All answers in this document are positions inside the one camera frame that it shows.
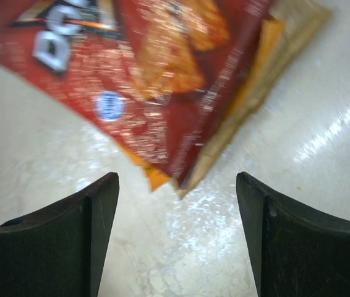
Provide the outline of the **tan snack bag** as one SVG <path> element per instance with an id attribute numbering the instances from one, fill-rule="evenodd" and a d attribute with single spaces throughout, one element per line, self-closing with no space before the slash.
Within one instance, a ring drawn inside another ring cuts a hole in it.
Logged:
<path id="1" fill-rule="evenodd" d="M 315 1 L 279 1 L 275 5 L 271 16 L 284 22 L 284 31 L 264 68 L 263 75 L 247 95 L 244 106 L 239 108 L 223 124 L 218 134 L 212 139 L 209 138 L 203 146 L 188 186 L 176 191 L 179 198 L 184 198 L 206 177 L 245 118 L 262 105 L 280 75 L 301 54 L 331 15 L 331 9 Z"/>

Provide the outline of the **red doritos bag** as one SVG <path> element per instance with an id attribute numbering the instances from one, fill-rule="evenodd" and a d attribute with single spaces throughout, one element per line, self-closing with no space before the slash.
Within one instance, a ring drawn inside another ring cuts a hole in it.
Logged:
<path id="1" fill-rule="evenodd" d="M 271 1 L 0 1 L 0 65 L 183 183 Z"/>

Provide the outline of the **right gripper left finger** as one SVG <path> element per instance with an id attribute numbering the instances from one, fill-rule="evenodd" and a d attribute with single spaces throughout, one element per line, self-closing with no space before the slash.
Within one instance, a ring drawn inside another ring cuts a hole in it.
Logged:
<path id="1" fill-rule="evenodd" d="M 0 225 L 0 296 L 96 296 L 118 197 L 108 173 Z"/>

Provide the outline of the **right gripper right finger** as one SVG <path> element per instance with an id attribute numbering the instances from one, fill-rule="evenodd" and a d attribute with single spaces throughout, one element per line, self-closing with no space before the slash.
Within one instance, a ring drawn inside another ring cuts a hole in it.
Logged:
<path id="1" fill-rule="evenodd" d="M 350 296 L 350 221 L 248 173 L 236 193 L 259 296 Z"/>

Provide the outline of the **orange kettle chips bag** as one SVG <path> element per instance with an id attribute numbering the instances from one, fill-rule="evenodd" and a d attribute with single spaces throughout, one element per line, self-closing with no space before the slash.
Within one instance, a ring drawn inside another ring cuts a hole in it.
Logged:
<path id="1" fill-rule="evenodd" d="M 260 38 L 258 42 L 258 48 L 252 67 L 249 72 L 248 78 L 241 84 L 239 90 L 236 93 L 235 98 L 232 100 L 230 106 L 227 108 L 226 112 L 222 116 L 221 122 L 218 127 L 211 133 L 210 138 L 218 134 L 223 124 L 233 115 L 236 111 L 244 106 L 244 102 L 247 95 L 255 86 L 258 79 L 263 75 L 265 66 L 267 66 L 277 43 L 284 31 L 284 22 L 280 19 L 270 16 L 265 19 L 262 24 L 262 29 L 260 32 Z M 122 151 L 127 155 L 132 163 L 143 169 L 144 175 L 148 181 L 151 192 L 157 190 L 163 184 L 168 183 L 171 178 L 164 172 L 155 168 L 153 165 L 144 161 L 142 158 L 138 157 L 134 152 L 121 147 Z"/>

